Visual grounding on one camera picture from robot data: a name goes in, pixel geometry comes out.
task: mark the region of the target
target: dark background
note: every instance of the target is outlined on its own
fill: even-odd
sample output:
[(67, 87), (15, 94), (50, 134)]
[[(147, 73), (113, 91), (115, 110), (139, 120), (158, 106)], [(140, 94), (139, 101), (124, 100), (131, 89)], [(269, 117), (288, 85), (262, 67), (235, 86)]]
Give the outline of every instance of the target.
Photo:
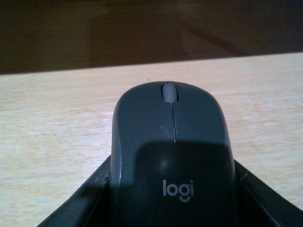
[(303, 51), (303, 1), (0, 3), (0, 74)]

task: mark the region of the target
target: wood grain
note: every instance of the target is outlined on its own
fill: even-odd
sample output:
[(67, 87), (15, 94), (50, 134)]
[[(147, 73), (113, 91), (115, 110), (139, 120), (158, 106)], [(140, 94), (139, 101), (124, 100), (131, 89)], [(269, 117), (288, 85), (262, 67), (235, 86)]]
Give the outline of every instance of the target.
[(303, 209), (303, 53), (0, 77), (0, 226), (36, 226), (110, 155), (119, 97), (186, 82), (221, 105), (236, 160)]

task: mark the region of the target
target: scroll wheel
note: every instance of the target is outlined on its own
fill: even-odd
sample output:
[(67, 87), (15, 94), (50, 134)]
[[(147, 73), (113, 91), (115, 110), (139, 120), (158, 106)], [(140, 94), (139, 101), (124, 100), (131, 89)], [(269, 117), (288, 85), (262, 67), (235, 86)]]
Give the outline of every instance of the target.
[(178, 100), (176, 87), (171, 83), (165, 84), (162, 88), (162, 97), (165, 102), (176, 102)]

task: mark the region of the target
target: wooden desk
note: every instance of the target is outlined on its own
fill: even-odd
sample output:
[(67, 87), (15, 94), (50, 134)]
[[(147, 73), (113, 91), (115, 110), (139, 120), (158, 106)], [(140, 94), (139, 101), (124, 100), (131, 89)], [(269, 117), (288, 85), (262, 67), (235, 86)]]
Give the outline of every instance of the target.
[(0, 76), (0, 226), (36, 226), (110, 155), (119, 97), (186, 82), (221, 105), (236, 160), (303, 209), (303, 53)]

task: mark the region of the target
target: mouse shell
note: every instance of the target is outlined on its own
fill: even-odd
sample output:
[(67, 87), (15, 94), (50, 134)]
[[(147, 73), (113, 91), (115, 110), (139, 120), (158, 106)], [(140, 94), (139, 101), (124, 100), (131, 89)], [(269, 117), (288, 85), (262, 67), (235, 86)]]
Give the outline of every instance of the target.
[(134, 87), (116, 105), (109, 180), (116, 224), (235, 226), (234, 162), (222, 110), (206, 91), (179, 82), (171, 82), (178, 100), (164, 102), (166, 83)]

